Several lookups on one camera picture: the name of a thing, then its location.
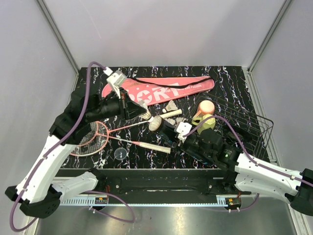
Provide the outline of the white shuttlecock large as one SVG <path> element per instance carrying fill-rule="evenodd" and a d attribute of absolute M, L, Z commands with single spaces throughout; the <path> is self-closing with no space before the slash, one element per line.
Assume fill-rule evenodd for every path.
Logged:
<path fill-rule="evenodd" d="M 143 114 L 140 114 L 139 117 L 142 118 L 143 120 L 148 121 L 149 123 L 152 122 L 154 117 L 152 116 L 151 112 L 149 111 L 147 104 L 143 100 L 141 100 L 139 102 L 139 104 L 142 108 L 145 109 L 145 112 Z"/>

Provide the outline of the black shuttlecock tube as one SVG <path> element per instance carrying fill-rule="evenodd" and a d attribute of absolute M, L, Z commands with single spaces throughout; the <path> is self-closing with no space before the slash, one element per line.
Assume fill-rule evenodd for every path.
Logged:
<path fill-rule="evenodd" d="M 155 116 L 152 122 L 149 123 L 149 131 L 157 133 L 161 136 L 175 137 L 175 127 L 161 116 Z"/>

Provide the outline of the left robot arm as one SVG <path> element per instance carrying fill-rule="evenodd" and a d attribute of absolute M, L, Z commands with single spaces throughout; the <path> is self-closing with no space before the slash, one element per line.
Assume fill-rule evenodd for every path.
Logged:
<path fill-rule="evenodd" d="M 6 189 L 5 195 L 19 206 L 26 216 L 47 218 L 59 205 L 76 195 L 105 190 L 103 175 L 96 169 L 88 170 L 63 184 L 52 184 L 62 163 L 91 131 L 90 124 L 119 116 L 130 120 L 147 112 L 143 101 L 133 101 L 127 91 L 110 92 L 105 98 L 89 94 L 87 89 L 71 93 L 70 102 L 58 115 L 49 130 L 46 143 L 32 169 L 16 186 Z"/>

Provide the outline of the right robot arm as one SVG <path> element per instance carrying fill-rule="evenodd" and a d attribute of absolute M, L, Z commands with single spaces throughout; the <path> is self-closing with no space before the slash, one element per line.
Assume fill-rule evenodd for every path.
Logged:
<path fill-rule="evenodd" d="M 173 126 L 162 119 L 149 124 L 149 130 L 160 135 L 202 164 L 214 164 L 226 171 L 222 181 L 224 192 L 239 190 L 273 197 L 289 204 L 294 210 L 313 214 L 313 172 L 279 167 L 246 154 L 243 150 L 225 143 L 213 129 L 192 132 L 192 125 L 180 122 Z"/>

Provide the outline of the yellow-green mug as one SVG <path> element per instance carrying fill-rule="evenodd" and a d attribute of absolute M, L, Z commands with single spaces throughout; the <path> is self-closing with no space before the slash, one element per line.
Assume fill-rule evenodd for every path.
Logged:
<path fill-rule="evenodd" d="M 194 117 L 192 119 L 192 124 L 195 126 L 199 126 L 199 128 L 197 129 L 197 133 L 201 134 L 202 131 L 207 130 L 207 129 L 214 129 L 215 124 L 216 124 L 216 120 L 214 117 L 206 120 L 202 125 L 200 125 L 201 122 L 203 122 L 206 118 L 211 117 L 211 114 L 206 114 L 204 116 L 201 117 Z"/>

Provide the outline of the pink racket bag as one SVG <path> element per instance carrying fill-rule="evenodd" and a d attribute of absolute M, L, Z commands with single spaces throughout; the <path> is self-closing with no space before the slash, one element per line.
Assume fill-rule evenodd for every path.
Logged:
<path fill-rule="evenodd" d="M 132 101 L 144 100 L 148 106 L 209 91 L 214 86 L 215 82 L 209 76 L 153 77 L 139 78 L 137 81 L 127 78 L 122 84 Z"/>

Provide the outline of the black object in rack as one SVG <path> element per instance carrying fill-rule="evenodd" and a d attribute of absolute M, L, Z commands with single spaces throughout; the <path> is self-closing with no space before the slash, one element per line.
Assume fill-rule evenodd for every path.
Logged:
<path fill-rule="evenodd" d="M 252 141 L 252 136 L 249 132 L 245 130 L 237 130 L 235 131 L 236 135 L 240 139 L 241 142 L 250 142 Z M 237 141 L 237 138 L 235 137 L 235 134 L 229 130 L 226 132 L 226 136 L 232 139 L 233 141 Z"/>

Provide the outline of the pink mug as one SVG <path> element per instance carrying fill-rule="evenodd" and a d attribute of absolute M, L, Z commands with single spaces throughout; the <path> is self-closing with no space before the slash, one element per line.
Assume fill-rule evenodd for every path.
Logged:
<path fill-rule="evenodd" d="M 195 118 L 197 117 L 202 117 L 206 114 L 214 114 L 215 112 L 215 105 L 212 101 L 210 100 L 204 100 L 201 101 L 198 105 L 198 109 L 196 114 L 194 115 Z"/>

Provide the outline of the clear tube lid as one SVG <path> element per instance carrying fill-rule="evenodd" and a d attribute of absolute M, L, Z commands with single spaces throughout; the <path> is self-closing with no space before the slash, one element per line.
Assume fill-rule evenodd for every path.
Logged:
<path fill-rule="evenodd" d="M 114 151 L 114 158 L 116 160 L 122 161 L 127 157 L 127 150 L 123 147 L 119 147 Z"/>

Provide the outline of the black base frame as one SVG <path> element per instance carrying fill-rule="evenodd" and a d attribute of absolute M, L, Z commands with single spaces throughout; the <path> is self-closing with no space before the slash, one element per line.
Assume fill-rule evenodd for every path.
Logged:
<path fill-rule="evenodd" d="M 97 169 L 96 189 L 122 195 L 129 192 L 190 190 L 201 194 L 239 194 L 233 173 L 220 169 Z"/>

